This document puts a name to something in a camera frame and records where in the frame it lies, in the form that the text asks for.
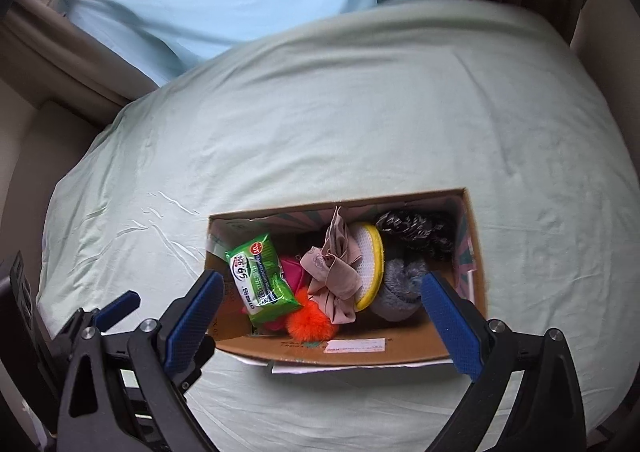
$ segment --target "wipes packet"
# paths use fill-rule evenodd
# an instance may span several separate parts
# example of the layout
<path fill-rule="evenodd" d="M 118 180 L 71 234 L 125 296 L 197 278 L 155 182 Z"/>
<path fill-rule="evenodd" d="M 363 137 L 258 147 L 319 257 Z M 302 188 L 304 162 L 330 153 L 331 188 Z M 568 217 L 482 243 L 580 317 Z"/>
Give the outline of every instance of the wipes packet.
<path fill-rule="evenodd" d="M 226 252 L 225 257 L 254 326 L 302 307 L 284 280 L 268 234 Z"/>

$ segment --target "metal screw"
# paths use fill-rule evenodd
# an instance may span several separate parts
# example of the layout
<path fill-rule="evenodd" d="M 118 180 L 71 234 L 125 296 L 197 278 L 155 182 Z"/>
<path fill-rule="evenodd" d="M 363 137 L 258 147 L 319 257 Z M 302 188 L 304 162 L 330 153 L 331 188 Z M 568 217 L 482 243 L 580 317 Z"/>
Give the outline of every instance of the metal screw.
<path fill-rule="evenodd" d="M 556 342 L 562 342 L 562 340 L 564 340 L 564 335 L 560 329 L 549 329 L 549 336 Z"/>
<path fill-rule="evenodd" d="M 140 324 L 140 329 L 142 329 L 144 333 L 150 333 L 151 331 L 156 329 L 156 327 L 158 327 L 158 322 L 153 318 L 143 320 L 142 324 Z"/>
<path fill-rule="evenodd" d="M 491 329 L 492 333 L 502 333 L 507 329 L 507 326 L 504 325 L 502 320 L 493 319 L 489 320 L 489 329 Z"/>
<path fill-rule="evenodd" d="M 95 327 L 93 326 L 89 326 L 89 327 L 85 327 L 82 330 L 82 333 L 80 334 L 80 336 L 82 337 L 82 340 L 91 340 L 95 335 Z"/>

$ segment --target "bed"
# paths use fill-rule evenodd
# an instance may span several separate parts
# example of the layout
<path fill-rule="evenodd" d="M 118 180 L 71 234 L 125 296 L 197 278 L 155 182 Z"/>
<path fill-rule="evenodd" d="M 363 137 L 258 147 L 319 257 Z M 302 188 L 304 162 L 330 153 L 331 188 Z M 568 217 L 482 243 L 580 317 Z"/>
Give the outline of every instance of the bed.
<path fill-rule="evenodd" d="M 476 213 L 489 317 L 564 331 L 594 428 L 640 361 L 638 178 L 567 45 L 511 6 L 312 22 L 126 106 L 56 186 L 38 308 L 55 333 L 133 289 L 142 305 L 113 331 L 131 329 L 200 274 L 209 214 L 455 187 Z M 467 385 L 446 365 L 294 376 L 216 353 L 188 403 L 223 451 L 424 450 Z"/>

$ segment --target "gray plush toy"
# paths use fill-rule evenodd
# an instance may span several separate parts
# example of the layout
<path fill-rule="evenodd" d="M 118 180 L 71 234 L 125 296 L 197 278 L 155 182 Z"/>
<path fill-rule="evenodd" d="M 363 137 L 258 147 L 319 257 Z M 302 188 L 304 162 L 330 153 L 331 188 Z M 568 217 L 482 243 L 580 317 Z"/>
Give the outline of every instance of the gray plush toy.
<path fill-rule="evenodd" d="M 404 251 L 397 242 L 384 240 L 385 273 L 378 294 L 369 306 L 379 317 L 389 322 L 409 318 L 422 305 L 420 286 L 427 274 L 424 257 L 413 251 Z"/>

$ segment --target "fluffy orange ball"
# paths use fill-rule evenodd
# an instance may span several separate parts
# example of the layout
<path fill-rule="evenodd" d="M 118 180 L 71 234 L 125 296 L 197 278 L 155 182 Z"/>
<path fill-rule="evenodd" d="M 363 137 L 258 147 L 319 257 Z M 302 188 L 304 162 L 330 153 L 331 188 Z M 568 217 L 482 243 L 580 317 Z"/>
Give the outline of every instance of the fluffy orange ball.
<path fill-rule="evenodd" d="M 322 313 L 318 304 L 308 299 L 307 288 L 296 293 L 296 300 L 302 308 L 287 316 L 287 331 L 296 342 L 321 342 L 331 340 L 338 332 L 338 326 L 331 323 Z"/>

